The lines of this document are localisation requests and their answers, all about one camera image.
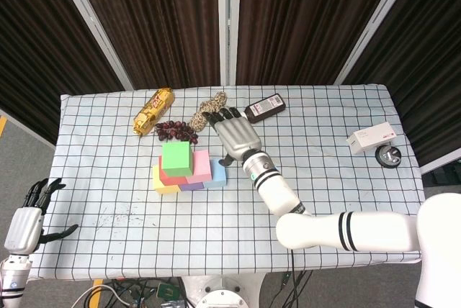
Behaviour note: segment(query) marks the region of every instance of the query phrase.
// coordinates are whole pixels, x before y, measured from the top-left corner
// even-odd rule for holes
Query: black stripe
[[[342,212],[340,215],[339,215],[339,221],[338,221],[338,232],[339,232],[339,239],[341,241],[341,244],[343,245],[343,248],[345,250],[348,250],[349,249],[347,248],[346,246],[346,243],[344,242],[344,235],[343,235],[343,217],[344,217],[344,214],[346,212]]]
[[[17,292],[17,291],[22,291],[24,288],[15,288],[15,289],[3,289],[1,290],[2,292]]]
[[[271,177],[274,177],[274,176],[281,176],[279,172],[276,172],[276,173],[271,173],[270,175],[264,177],[261,182],[259,182],[258,186],[256,187],[256,190],[259,189],[259,187],[264,183],[266,182],[268,179],[270,179]]]
[[[302,202],[300,202],[298,205],[295,206],[294,209],[292,209],[290,212],[288,213],[297,213],[297,214],[303,214],[305,211],[305,207],[303,205]]]
[[[22,297],[22,294],[19,294],[19,295],[11,295],[11,296],[2,296],[0,297],[1,299],[18,299]]]
[[[424,304],[423,302],[420,302],[417,299],[415,299],[415,307],[418,307],[418,308],[432,308],[431,306],[428,306],[427,304]]]
[[[266,173],[271,173],[272,171],[277,171],[276,168],[272,168],[272,169],[269,169],[269,170],[266,170],[265,172],[261,173],[258,177],[256,177],[256,180],[253,181],[253,185],[256,187],[256,184],[258,183],[258,180],[264,176]]]
[[[354,242],[352,242],[352,234],[351,234],[351,217],[352,217],[352,212],[347,215],[346,218],[346,232],[347,232],[347,239],[349,240],[349,244],[351,245],[352,250],[358,252],[358,250],[355,248]]]

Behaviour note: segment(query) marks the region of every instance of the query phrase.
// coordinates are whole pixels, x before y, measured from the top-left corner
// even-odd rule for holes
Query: dark grapes
[[[186,122],[169,120],[157,123],[155,129],[160,141],[176,138],[181,141],[189,141],[191,144],[198,143],[198,135]]]

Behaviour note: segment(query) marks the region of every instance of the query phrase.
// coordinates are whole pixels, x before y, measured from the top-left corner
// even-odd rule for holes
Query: small white box
[[[396,137],[394,130],[389,122],[377,124],[375,126],[357,130],[347,139],[352,154],[363,152],[378,145],[389,142]]]

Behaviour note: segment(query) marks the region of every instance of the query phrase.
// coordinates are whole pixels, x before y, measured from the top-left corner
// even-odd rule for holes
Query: dark brown curtain
[[[220,84],[218,0],[90,0],[136,89]]]
[[[237,84],[331,84],[380,0],[241,0]]]
[[[0,0],[0,108],[45,139],[61,94],[123,90],[72,0]]]
[[[461,0],[397,0],[345,83],[382,83],[420,166],[461,148]]]

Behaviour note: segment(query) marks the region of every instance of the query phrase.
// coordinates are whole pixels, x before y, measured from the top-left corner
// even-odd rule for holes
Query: rope
[[[225,106],[225,102],[228,97],[225,95],[225,92],[217,92],[216,95],[209,101],[203,101],[200,104],[199,111],[192,116],[189,121],[189,127],[191,127],[195,132],[201,132],[203,128],[207,125],[207,119],[202,115],[203,112],[218,112],[219,109]]]

